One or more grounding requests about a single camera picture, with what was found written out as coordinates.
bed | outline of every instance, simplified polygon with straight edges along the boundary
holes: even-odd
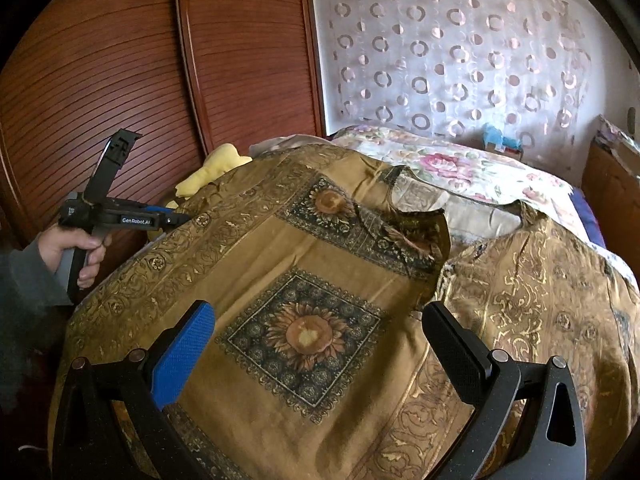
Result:
[[[603,471],[637,417],[640,298],[624,267],[588,241],[571,188],[510,159],[388,128],[354,126],[330,144],[312,141],[272,146],[203,188],[182,206],[193,221],[84,301],[68,327],[52,417],[74,356],[119,359],[206,298],[214,338],[164,412],[207,470],[241,479],[300,470],[318,479],[418,478],[470,415],[421,334],[420,305],[439,298],[490,348],[537,362],[567,357],[590,471]],[[496,180],[482,182],[484,193],[470,186],[464,164],[475,156],[491,168],[485,173],[498,164],[523,172],[527,201],[498,193]],[[290,336],[307,318],[333,334],[314,352]],[[126,412],[117,412],[149,470]],[[267,460],[282,452],[295,464]]]

yellow plush toy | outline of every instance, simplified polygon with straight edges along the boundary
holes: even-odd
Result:
[[[202,167],[190,177],[175,187],[177,197],[192,197],[201,188],[213,182],[227,171],[251,162],[250,156],[238,155],[238,150],[232,144],[221,144],[204,160]]]

wooden furniture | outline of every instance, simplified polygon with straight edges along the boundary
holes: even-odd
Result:
[[[222,142],[321,135],[310,2],[52,0],[0,72],[0,207],[20,245],[118,128],[143,137],[111,194],[151,203]],[[144,240],[118,232],[98,278]]]
[[[10,251],[20,248],[18,240],[15,239],[11,225],[6,219],[6,215],[0,207],[0,251]]]
[[[592,142],[582,192],[607,249],[622,257],[640,279],[640,184],[611,153]]]
[[[508,156],[509,158],[513,158],[519,162],[522,161],[522,155],[524,152],[522,150],[513,150],[511,148],[507,148],[506,146],[502,146],[500,150],[497,150],[495,147],[495,143],[488,142],[484,147],[484,150],[489,153],[495,153],[496,155]]]

wooden nightstand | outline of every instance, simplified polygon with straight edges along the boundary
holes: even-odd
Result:
[[[582,192],[598,219],[607,249],[640,280],[640,184],[607,148],[591,143]]]

wardrobe door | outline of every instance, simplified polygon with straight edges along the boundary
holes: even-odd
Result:
[[[142,138],[112,196],[154,202],[202,162],[174,0],[52,0],[0,73],[2,208],[23,244],[120,128]],[[145,238],[117,232],[104,272]]]
[[[20,244],[15,239],[14,232],[6,219],[4,211],[0,207],[0,251],[10,251],[19,249]]]
[[[321,135],[310,0],[177,0],[194,113],[207,151]]]

